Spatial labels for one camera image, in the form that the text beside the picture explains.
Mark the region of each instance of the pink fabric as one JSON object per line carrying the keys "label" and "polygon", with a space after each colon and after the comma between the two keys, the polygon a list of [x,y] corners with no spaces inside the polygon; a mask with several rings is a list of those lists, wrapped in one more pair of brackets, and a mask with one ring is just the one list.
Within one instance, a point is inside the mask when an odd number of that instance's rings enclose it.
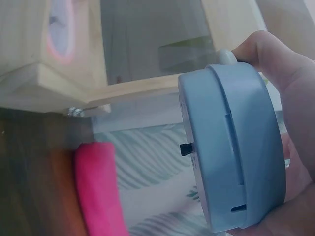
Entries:
{"label": "pink fabric", "polygon": [[112,143],[82,144],[75,153],[75,179],[90,236],[128,236],[117,187]]}

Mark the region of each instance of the plastic casing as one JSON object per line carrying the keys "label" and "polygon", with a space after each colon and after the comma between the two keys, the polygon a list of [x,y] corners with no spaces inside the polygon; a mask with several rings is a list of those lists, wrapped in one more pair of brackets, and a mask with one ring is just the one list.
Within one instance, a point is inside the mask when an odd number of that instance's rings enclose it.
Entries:
{"label": "plastic casing", "polygon": [[179,97],[211,232],[258,223],[285,198],[281,136],[265,83],[249,64],[179,77]]}

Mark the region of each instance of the glass panel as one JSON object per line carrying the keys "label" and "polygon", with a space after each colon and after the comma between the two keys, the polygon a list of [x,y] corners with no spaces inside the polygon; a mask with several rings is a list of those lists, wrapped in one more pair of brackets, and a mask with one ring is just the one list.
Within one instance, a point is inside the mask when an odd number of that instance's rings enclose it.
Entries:
{"label": "glass panel", "polygon": [[177,74],[214,62],[199,0],[102,0],[109,84]]}

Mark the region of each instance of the black switch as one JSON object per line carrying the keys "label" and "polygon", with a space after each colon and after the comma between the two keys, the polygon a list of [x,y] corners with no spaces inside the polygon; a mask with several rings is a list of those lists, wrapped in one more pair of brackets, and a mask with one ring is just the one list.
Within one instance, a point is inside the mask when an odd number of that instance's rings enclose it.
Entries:
{"label": "black switch", "polygon": [[187,156],[189,154],[192,154],[192,144],[181,144],[181,154],[182,156]]}

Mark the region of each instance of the hand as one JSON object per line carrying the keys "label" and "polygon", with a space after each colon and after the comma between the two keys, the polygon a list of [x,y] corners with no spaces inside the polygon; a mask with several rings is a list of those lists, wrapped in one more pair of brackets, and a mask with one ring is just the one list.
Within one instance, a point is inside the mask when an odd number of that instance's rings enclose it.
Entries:
{"label": "hand", "polygon": [[272,34],[253,33],[233,51],[261,71],[281,95],[288,134],[282,135],[286,170],[285,203],[259,224],[234,229],[235,236],[315,235],[315,63]]}

